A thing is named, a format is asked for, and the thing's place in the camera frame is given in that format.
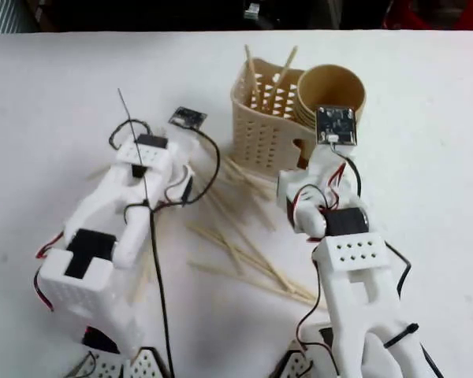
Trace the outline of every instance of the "black wire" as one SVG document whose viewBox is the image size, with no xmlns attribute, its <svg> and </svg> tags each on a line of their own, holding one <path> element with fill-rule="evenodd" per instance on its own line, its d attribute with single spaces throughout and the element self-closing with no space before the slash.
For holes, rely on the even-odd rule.
<svg viewBox="0 0 473 378">
<path fill-rule="evenodd" d="M 82 376 L 74 376 L 72 378 L 87 378 L 95 372 L 95 370 L 96 370 L 96 357 L 90 350 L 88 351 L 88 354 L 86 354 L 86 358 L 84 359 L 84 363 L 86 363 L 86 360 L 88 359 L 88 357 L 91 357 L 91 359 L 93 360 L 93 368 L 91 369 L 91 371 L 87 372 L 86 374 L 84 374 Z"/>
<path fill-rule="evenodd" d="M 121 98 L 123 106 L 125 107 L 126 114 L 128 115 L 128 122 L 129 122 L 130 128 L 132 129 L 133 141 L 135 142 L 136 152 L 138 153 L 138 156 L 139 156 L 140 165 L 143 165 L 142 156 L 140 155 L 140 148 L 139 148 L 139 145 L 136 141 L 135 130 L 133 129 L 133 124 L 131 122 L 131 117 L 130 117 L 130 114 L 129 114 L 129 111 L 128 111 L 128 107 L 126 106 L 125 100 L 123 99 L 123 95 L 121 93 L 121 90 L 117 89 L 117 91 L 119 93 L 119 97 Z M 163 327 L 165 329 L 166 356 L 168 357 L 168 366 L 169 366 L 169 370 L 170 370 L 170 375 L 171 375 L 172 378 L 175 378 L 175 373 L 173 372 L 172 351 L 170 349 L 168 316 L 166 314 L 165 288 L 163 287 L 163 279 L 162 279 L 161 268 L 159 266 L 159 259 L 158 259 L 158 251 L 157 251 L 158 248 L 156 246 L 156 231 L 155 231 L 154 211 L 153 211 L 153 209 L 151 209 L 150 204 L 149 204 L 149 196 L 147 194 L 147 181 L 146 181 L 145 177 L 143 178 L 143 185 L 144 185 L 144 190 L 145 190 L 145 199 L 140 204 L 128 204 L 125 207 L 124 216 L 125 216 L 125 221 L 126 221 L 126 210 L 129 209 L 132 206 L 146 206 L 149 209 L 149 227 L 151 229 L 152 254 L 153 254 L 154 260 L 155 260 L 156 275 L 158 276 L 159 295 L 160 295 L 160 298 L 161 298 L 161 307 L 162 307 L 162 315 L 163 315 Z"/>
<path fill-rule="evenodd" d="M 319 275 L 319 272 L 318 272 L 317 261 L 313 261 L 313 262 L 314 262 L 314 265 L 315 265 L 315 272 L 317 273 L 317 298 L 315 299 L 314 307 L 312 307 L 312 309 L 310 311 L 308 311 L 308 313 L 298 322 L 298 325 L 296 326 L 296 340 L 298 340 L 298 343 L 300 343 L 300 345 L 302 346 L 302 348 L 304 350 L 305 350 L 305 346 L 308 346 L 308 345 L 311 345 L 311 346 L 312 345 L 317 345 L 317 346 L 320 346 L 320 347 L 323 347 L 324 349 L 326 349 L 328 351 L 328 353 L 330 354 L 331 361 L 333 362 L 334 368 L 338 372 L 337 363 L 334 361 L 333 351 L 326 344 L 306 343 L 306 342 L 304 342 L 300 339 L 301 325 L 305 322 L 306 319 L 309 318 L 310 315 L 312 315 L 314 313 L 314 311 L 317 310 L 318 304 L 321 302 L 321 276 Z"/>
<path fill-rule="evenodd" d="M 123 107 L 125 108 L 125 112 L 128 115 L 129 127 L 132 129 L 132 134 L 133 134 L 133 142 L 135 143 L 136 152 L 139 155 L 140 165 L 143 166 L 142 154 L 140 153 L 139 143 L 136 141 L 136 134 L 135 134 L 135 129 L 133 128 L 132 118 L 129 115 L 129 110 L 128 110 L 128 107 L 126 106 L 126 102 L 125 102 L 125 99 L 123 98 L 123 94 L 121 93 L 121 89 L 118 88 L 117 92 L 119 93 L 119 97 L 121 98 L 121 102 L 123 103 Z M 147 193 L 147 180 L 145 177 L 143 178 L 143 189 L 145 190 L 145 199 L 149 200 L 149 194 Z"/>
<path fill-rule="evenodd" d="M 314 184 L 308 183 L 308 184 L 306 184 L 306 185 L 303 185 L 303 186 L 298 190 L 298 193 L 300 193 L 300 195 L 301 195 L 301 191 L 302 191 L 305 187 L 313 187 L 316 191 L 318 191 L 318 192 L 321 194 L 322 198 L 324 199 L 324 203 L 326 204 L 325 209 L 328 208 L 328 198 L 326 198 L 326 195 L 321 191 L 321 188 L 320 188 L 320 187 L 316 187 Z"/>
<path fill-rule="evenodd" d="M 305 374 L 310 372 L 313 367 L 314 367 L 314 362 L 310 361 L 310 365 L 300 375 L 297 375 L 296 378 L 300 378 L 300 377 L 304 376 Z"/>
<path fill-rule="evenodd" d="M 404 281 L 407 279 L 408 274 L 412 270 L 412 264 L 403 254 L 401 254 L 396 248 L 391 246 L 389 243 L 385 242 L 385 246 L 387 246 L 387 248 L 389 248 L 392 252 L 394 252 L 394 254 L 398 256 L 400 260 L 402 260 L 402 262 L 406 264 L 406 267 L 403 273 L 401 273 L 400 280 L 397 283 L 397 294 L 401 298 L 401 290 L 403 290 Z"/>
<path fill-rule="evenodd" d="M 198 195 L 195 196 L 193 199 L 188 199 L 187 201 L 184 201 L 184 202 L 179 201 L 179 202 L 164 202 L 164 203 L 161 203 L 161 204 L 157 205 L 152 210 L 154 213 L 157 213 L 159 210 L 165 209 L 166 207 L 178 206 L 178 205 L 192 205 L 193 203 L 200 200 L 208 192 L 208 190 L 210 189 L 210 187 L 214 183 L 215 179 L 217 178 L 217 176 L 219 174 L 219 168 L 221 168 L 221 151 L 219 151 L 219 147 L 218 147 L 217 143 L 214 142 L 214 140 L 210 136 L 208 136 L 204 132 L 198 130 L 197 128 L 187 128 L 185 126 L 178 126 L 178 127 L 183 128 L 184 130 L 190 130 L 192 132 L 195 132 L 196 134 L 198 134 L 198 135 L 202 136 L 204 139 L 206 139 L 214 147 L 215 156 L 216 156 L 214 175 L 212 175 L 212 177 L 208 181 L 205 188 L 200 193 L 198 193 Z"/>
<path fill-rule="evenodd" d="M 357 170 L 356 164 L 350 157 L 344 156 L 337 152 L 334 148 L 334 145 L 331 144 L 331 150 L 338 155 L 340 158 L 344 159 L 348 166 L 351 168 L 351 170 L 354 172 L 354 175 L 356 175 L 356 180 L 357 180 L 357 196 L 361 197 L 361 175 L 359 174 L 359 171 Z"/>
<path fill-rule="evenodd" d="M 402 262 L 404 262 L 406 264 L 406 267 L 405 267 L 403 273 L 401 273 L 400 280 L 397 283 L 397 294 L 401 298 L 401 290 L 403 289 L 404 281 L 407 279 L 407 276 L 410 273 L 410 270 L 412 270 L 412 264 L 403 254 L 401 254 L 396 248 L 391 246 L 389 243 L 385 242 L 385 246 L 387 246 L 387 248 L 389 248 L 392 252 L 394 252 L 394 254 L 396 256 L 398 256 L 400 258 L 400 260 L 402 260 Z M 441 373 L 440 369 L 437 367 L 437 365 L 434 362 L 433 358 L 429 355 L 429 353 L 427 353 L 427 350 L 426 350 L 426 348 L 424 348 L 424 345 L 420 344 L 420 346 L 421 346 L 421 348 L 423 348 L 424 358 L 426 359 L 426 362 L 429 365 L 429 367 L 431 368 L 431 370 L 433 370 L 434 375 L 437 378 L 444 378 L 443 374 Z"/>
<path fill-rule="evenodd" d="M 152 254 L 155 259 L 155 268 L 156 275 L 158 276 L 158 287 L 159 295 L 161 297 L 161 307 L 163 313 L 163 327 L 165 329 L 165 345 L 166 345 L 166 356 L 168 357 L 168 366 L 172 378 L 175 378 L 175 373 L 173 372 L 173 361 L 172 361 L 172 351 L 170 349 L 170 335 L 168 329 L 168 316 L 166 314 L 166 300 L 165 300 L 165 289 L 163 287 L 163 278 L 161 275 L 161 267 L 159 266 L 158 259 L 158 247 L 156 246 L 156 227 L 155 227 L 155 214 L 153 210 L 150 210 L 149 213 L 149 225 L 151 227 L 151 243 L 152 243 Z"/>
<path fill-rule="evenodd" d="M 135 122 L 137 124 L 141 124 L 142 126 L 145 127 L 146 131 L 147 131 L 147 134 L 152 134 L 152 131 L 151 131 L 151 126 L 149 126 L 149 124 L 145 121 L 145 120 L 137 120 L 136 118 L 131 118 L 131 119 L 127 119 L 126 121 L 120 123 L 115 129 L 114 131 L 112 132 L 112 134 L 110 134 L 110 137 L 109 137 L 109 144 L 112 148 L 114 148 L 115 150 L 119 150 L 119 147 L 121 146 L 116 146 L 116 144 L 114 143 L 114 138 L 116 137 L 116 134 L 129 122 Z"/>
<path fill-rule="evenodd" d="M 426 358 L 427 364 L 429 365 L 429 367 L 431 368 L 431 370 L 433 370 L 434 374 L 435 374 L 438 378 L 444 378 L 444 377 L 443 377 L 443 374 L 442 374 L 441 371 L 440 371 L 440 369 L 439 369 L 439 368 L 436 366 L 436 364 L 434 363 L 433 358 L 429 355 L 429 353 L 427 353 L 427 350 L 426 350 L 426 348 L 424 348 L 424 345 L 423 345 L 423 344 L 420 344 L 420 347 L 423 348 L 424 357 Z"/>
</svg>

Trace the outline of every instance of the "black cable tie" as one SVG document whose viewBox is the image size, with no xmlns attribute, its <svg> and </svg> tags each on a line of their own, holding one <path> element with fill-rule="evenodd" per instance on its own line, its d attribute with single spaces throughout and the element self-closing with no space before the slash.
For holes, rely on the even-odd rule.
<svg viewBox="0 0 473 378">
<path fill-rule="evenodd" d="M 402 333 L 394 336 L 391 340 L 384 344 L 384 348 L 388 349 L 396 343 L 399 343 L 405 336 L 411 335 L 412 333 L 417 332 L 419 325 L 417 323 L 411 323 L 407 326 Z"/>
</svg>

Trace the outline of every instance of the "circuit board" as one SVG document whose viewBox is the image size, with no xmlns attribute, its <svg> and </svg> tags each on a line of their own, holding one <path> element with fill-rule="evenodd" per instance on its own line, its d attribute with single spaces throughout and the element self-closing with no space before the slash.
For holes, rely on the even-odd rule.
<svg viewBox="0 0 473 378">
<path fill-rule="evenodd" d="M 196 112 L 180 106 L 169 119 L 170 124 L 181 126 L 182 128 L 196 128 L 199 130 L 202 123 L 207 118 L 205 113 Z"/>
<path fill-rule="evenodd" d="M 320 106 L 315 112 L 317 144 L 357 146 L 356 115 L 345 106 Z"/>
</svg>

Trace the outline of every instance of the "black plastic part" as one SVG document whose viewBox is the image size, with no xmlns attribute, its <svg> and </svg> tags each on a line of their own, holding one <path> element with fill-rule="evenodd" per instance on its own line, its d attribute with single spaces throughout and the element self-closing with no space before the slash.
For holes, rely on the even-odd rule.
<svg viewBox="0 0 473 378">
<path fill-rule="evenodd" d="M 147 167 L 143 167 L 142 165 L 132 165 L 132 175 L 136 179 L 141 179 L 143 178 L 143 175 L 145 175 L 145 171 L 147 171 Z"/>
<path fill-rule="evenodd" d="M 205 113 L 196 112 L 195 110 L 180 106 L 170 117 L 168 122 L 176 126 L 181 126 L 182 128 L 196 128 L 199 130 L 205 118 L 207 118 Z"/>
<path fill-rule="evenodd" d="M 188 184 L 186 185 L 186 188 L 184 189 L 184 193 L 182 193 L 181 201 L 182 203 L 186 203 L 188 201 L 189 195 L 191 194 L 192 190 L 192 176 L 188 181 Z"/>
<path fill-rule="evenodd" d="M 140 134 L 139 137 L 136 139 L 136 142 L 139 144 L 143 144 L 144 146 L 151 146 L 157 148 L 166 148 L 166 146 L 168 145 L 167 138 L 149 134 Z"/>
<path fill-rule="evenodd" d="M 114 235 L 80 228 L 67 247 L 67 250 L 73 252 L 73 258 L 65 275 L 82 279 L 93 258 L 112 261 L 112 249 L 115 242 Z"/>
<path fill-rule="evenodd" d="M 93 327 L 87 327 L 82 343 L 90 348 L 102 350 L 104 352 L 120 354 L 114 341 L 109 339 L 103 332 Z"/>
<path fill-rule="evenodd" d="M 359 207 L 324 212 L 326 236 L 361 234 L 368 232 L 367 219 Z"/>
<path fill-rule="evenodd" d="M 333 329 L 321 328 L 319 332 L 321 332 L 322 340 L 324 341 L 324 343 L 332 347 L 333 346 Z"/>
</svg>

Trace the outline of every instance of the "red wire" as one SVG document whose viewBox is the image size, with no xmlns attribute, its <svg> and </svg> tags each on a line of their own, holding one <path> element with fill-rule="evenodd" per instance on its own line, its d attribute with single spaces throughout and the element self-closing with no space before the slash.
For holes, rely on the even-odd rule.
<svg viewBox="0 0 473 378">
<path fill-rule="evenodd" d="M 40 287 L 39 287 L 39 270 L 37 270 L 37 273 L 35 273 L 35 276 L 33 277 L 33 287 L 35 288 L 35 291 L 37 295 L 39 296 L 40 300 L 44 302 L 44 304 L 51 310 L 51 312 L 54 312 L 53 304 L 50 302 L 49 299 L 41 292 Z"/>
<path fill-rule="evenodd" d="M 63 236 L 63 232 L 57 234 L 54 239 L 43 245 L 36 253 L 35 258 L 46 258 L 46 252 Z"/>
</svg>

